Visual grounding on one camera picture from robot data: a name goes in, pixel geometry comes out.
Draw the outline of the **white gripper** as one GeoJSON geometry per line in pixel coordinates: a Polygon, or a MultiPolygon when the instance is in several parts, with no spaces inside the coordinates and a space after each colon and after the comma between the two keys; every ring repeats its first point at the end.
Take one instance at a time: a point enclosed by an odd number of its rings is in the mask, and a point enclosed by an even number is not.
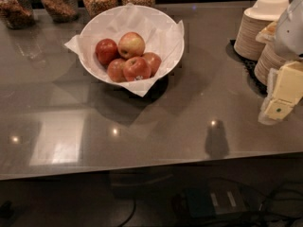
{"type": "Polygon", "coordinates": [[[276,85],[265,114],[282,121],[303,97],[303,0],[293,0],[276,24],[274,50],[289,60],[277,70],[276,85]]]}

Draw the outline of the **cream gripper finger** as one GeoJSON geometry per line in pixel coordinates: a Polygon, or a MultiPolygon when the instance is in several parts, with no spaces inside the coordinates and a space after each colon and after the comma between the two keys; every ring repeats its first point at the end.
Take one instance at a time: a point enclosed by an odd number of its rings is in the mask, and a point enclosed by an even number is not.
{"type": "Polygon", "coordinates": [[[275,125],[276,121],[274,119],[271,119],[269,116],[267,116],[265,114],[265,110],[267,109],[267,107],[269,106],[275,85],[276,85],[276,78],[277,78],[277,70],[274,68],[271,68],[268,74],[268,78],[267,78],[267,97],[264,98],[263,103],[260,107],[260,112],[258,115],[258,122],[263,124],[263,125],[267,125],[267,126],[271,126],[271,125],[275,125]]]}

